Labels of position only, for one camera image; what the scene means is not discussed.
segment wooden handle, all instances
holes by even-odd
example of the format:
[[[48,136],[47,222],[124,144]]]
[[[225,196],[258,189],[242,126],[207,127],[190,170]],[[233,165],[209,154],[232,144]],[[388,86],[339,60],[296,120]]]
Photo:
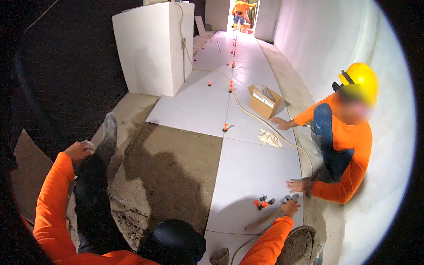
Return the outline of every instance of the wooden handle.
[[[254,229],[256,229],[257,227],[259,227],[260,225],[262,225],[263,223],[265,223],[266,221],[268,221],[270,219],[276,219],[281,214],[282,214],[282,210],[280,209],[280,207],[278,207],[272,213],[268,214],[267,216],[262,217],[261,219],[259,219],[258,221],[254,222],[253,224],[250,224],[250,225],[246,226],[246,228],[244,228],[244,229],[247,232],[251,232]]]

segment electrical cord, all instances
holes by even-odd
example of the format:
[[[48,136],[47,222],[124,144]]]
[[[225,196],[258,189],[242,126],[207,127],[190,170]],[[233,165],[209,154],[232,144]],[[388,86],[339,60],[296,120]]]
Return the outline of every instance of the electrical cord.
[[[184,39],[184,37],[183,37],[183,33],[182,33],[182,23],[183,23],[183,16],[184,16],[184,11],[183,11],[183,8],[179,5],[179,4],[177,4],[177,2],[175,2],[175,0],[171,0],[173,3],[175,3],[180,9],[181,9],[181,20],[180,20],[180,35],[181,35],[181,39],[182,39],[182,42],[183,42],[183,44],[184,44],[184,48],[185,48],[185,51],[186,51],[186,54],[187,54],[187,56],[189,55],[189,53],[188,53],[188,50],[187,50],[187,45],[186,45],[186,42],[185,42],[185,39]],[[221,72],[221,71],[218,71],[218,70],[204,70],[204,69],[197,69],[194,65],[193,65],[193,62],[192,62],[192,58],[189,58],[189,60],[188,60],[190,63],[191,63],[191,65],[192,65],[192,67],[193,67],[193,69],[194,70],[197,70],[197,71],[207,71],[207,72],[218,72],[218,73],[221,73],[223,76],[225,76],[225,78],[228,80],[228,82],[231,84],[231,80],[228,78],[228,76],[225,74],[225,73],[223,73],[223,72]],[[312,170],[312,172],[313,172],[313,164],[312,164],[312,160],[311,160],[311,158],[309,157],[309,155],[308,155],[308,153],[306,152],[306,150],[303,148],[303,147],[301,147],[301,146],[298,146],[298,145],[294,145],[294,144],[292,144],[292,143],[289,143],[276,129],[274,129],[274,127],[272,127],[271,125],[269,125],[266,121],[264,121],[262,118],[260,118],[260,117],[258,117],[258,116],[256,116],[255,114],[253,114],[253,113],[250,113],[250,112],[248,112],[247,110],[245,110],[242,106],[241,106],[241,104],[240,104],[240,101],[238,100],[238,98],[237,98],[237,95],[236,95],[236,93],[235,93],[235,91],[234,91],[234,89],[232,90],[232,94],[234,95],[234,98],[235,98],[235,100],[236,100],[236,102],[237,102],[237,105],[239,106],[239,108],[241,109],[241,110],[243,110],[244,112],[246,112],[247,114],[249,114],[249,115],[251,115],[251,116],[253,116],[253,117],[255,117],[255,118],[257,118],[258,120],[260,120],[263,124],[265,124],[266,126],[268,126],[271,130],[273,130],[276,134],[278,134],[287,144],[289,144],[289,145],[291,145],[291,146],[294,146],[294,147],[297,147],[297,148],[300,148],[301,150],[303,150],[304,152],[305,152],[305,154],[306,154],[306,156],[307,156],[307,158],[309,159],[309,162],[310,162],[310,164],[311,164],[311,170]],[[233,255],[233,258],[231,259],[231,265],[233,264],[233,262],[234,262],[234,259],[235,259],[235,257],[236,257],[236,254],[237,254],[237,252],[240,250],[240,249],[242,249],[243,247],[245,247],[247,244],[249,244],[253,239],[255,239],[255,238],[257,238],[258,236],[261,236],[261,235],[263,235],[270,227],[271,227],[272,225],[270,225],[269,227],[267,227],[265,230],[263,230],[260,234],[258,234],[257,236],[255,236],[255,237],[253,237],[253,238],[251,238],[250,240],[248,240],[246,243],[244,243],[243,245],[241,245],[237,250],[236,250],[236,252],[234,253],[234,255]]]
[[[25,32],[27,32],[27,30],[29,30],[29,28],[30,27],[32,27],[35,23],[37,23],[37,21],[38,20],[40,20],[40,18],[42,18],[49,10],[50,10],[50,8],[52,8],[57,2],[58,2],[59,0],[56,0],[56,1],[54,1],[53,2],[53,4],[51,4],[50,6],[49,6],[49,8],[47,8],[47,10],[46,11],[44,11],[44,13],[39,17],[39,18],[37,18],[34,22],[32,22],[32,24],[31,25],[29,25],[29,27],[27,27],[25,30],[24,30],[24,33]]]

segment hand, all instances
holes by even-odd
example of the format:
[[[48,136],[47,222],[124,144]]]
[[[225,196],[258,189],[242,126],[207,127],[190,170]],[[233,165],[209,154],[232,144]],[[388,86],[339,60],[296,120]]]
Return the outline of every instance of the hand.
[[[291,190],[290,193],[304,192],[312,190],[314,184],[315,181],[290,179],[286,182],[286,188]]]
[[[63,152],[71,158],[72,162],[79,162],[94,154],[94,150],[86,142],[75,142]]]
[[[270,119],[271,123],[276,123],[279,124],[280,126],[277,127],[277,129],[281,129],[281,130],[287,130],[288,128],[290,128],[290,124],[288,121],[283,120],[282,118],[278,118],[278,117],[272,117]]]
[[[290,199],[286,203],[280,202],[280,209],[283,211],[285,216],[293,218],[294,214],[298,211],[300,204],[297,201]]]

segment white plaster wall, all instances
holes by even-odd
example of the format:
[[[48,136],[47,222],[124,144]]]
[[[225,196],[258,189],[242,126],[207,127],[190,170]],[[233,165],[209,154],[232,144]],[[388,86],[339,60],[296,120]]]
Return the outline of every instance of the white plaster wall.
[[[274,28],[280,13],[281,0],[260,0],[254,37],[257,39],[272,40]]]
[[[119,60],[130,93],[172,95],[169,17],[165,3],[134,8],[112,17]]]
[[[171,72],[173,77],[173,92],[176,95],[185,79],[193,71],[190,60],[193,57],[193,29],[194,29],[194,4],[178,3],[184,12],[182,34],[185,38],[187,50],[182,49],[180,35],[181,9],[176,4],[170,5],[170,42],[171,45]]]
[[[379,78],[368,170],[344,206],[339,264],[362,264],[395,217],[412,166],[415,104],[402,49],[372,0],[283,0],[274,43],[315,102],[332,93],[337,74],[355,61],[367,62]]]
[[[134,8],[112,17],[123,74],[130,93],[175,96],[192,67],[194,4],[179,3],[184,10],[181,46],[181,10],[175,3]]]
[[[206,0],[205,23],[213,31],[226,31],[229,10],[230,0]]]

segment doorway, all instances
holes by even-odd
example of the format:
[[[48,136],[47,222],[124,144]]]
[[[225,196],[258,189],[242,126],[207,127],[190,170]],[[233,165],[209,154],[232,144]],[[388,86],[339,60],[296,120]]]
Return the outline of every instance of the doorway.
[[[235,5],[241,2],[241,0],[230,0],[230,9],[228,14],[228,24],[227,24],[227,31],[232,31],[233,24],[234,24],[234,16],[232,15],[233,9]],[[237,23],[237,29],[238,31],[241,31],[246,34],[253,34],[256,24],[256,17],[259,9],[259,2],[260,0],[246,0],[245,1],[248,4],[254,4],[257,3],[254,7],[249,7],[246,9],[246,11],[243,13],[244,17],[244,24],[240,24],[240,20]]]

